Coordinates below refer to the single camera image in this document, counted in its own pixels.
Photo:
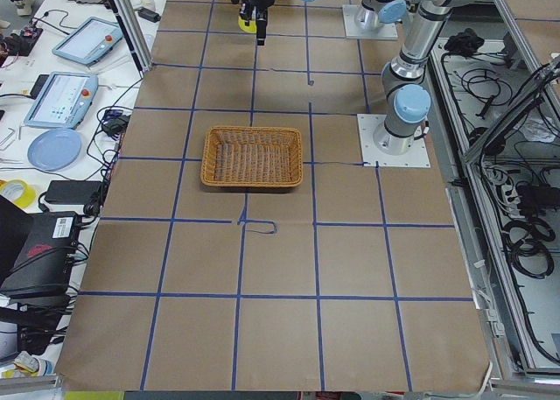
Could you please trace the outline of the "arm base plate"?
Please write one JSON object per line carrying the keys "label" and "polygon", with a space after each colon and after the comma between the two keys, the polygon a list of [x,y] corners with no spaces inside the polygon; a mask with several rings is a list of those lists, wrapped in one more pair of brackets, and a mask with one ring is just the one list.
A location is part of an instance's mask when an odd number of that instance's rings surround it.
{"label": "arm base plate", "polygon": [[396,24],[382,23],[375,11],[361,5],[345,4],[342,15],[348,39],[398,40]]}
{"label": "arm base plate", "polygon": [[385,115],[358,114],[362,164],[370,167],[430,168],[420,125],[412,137],[395,137],[385,128]]}

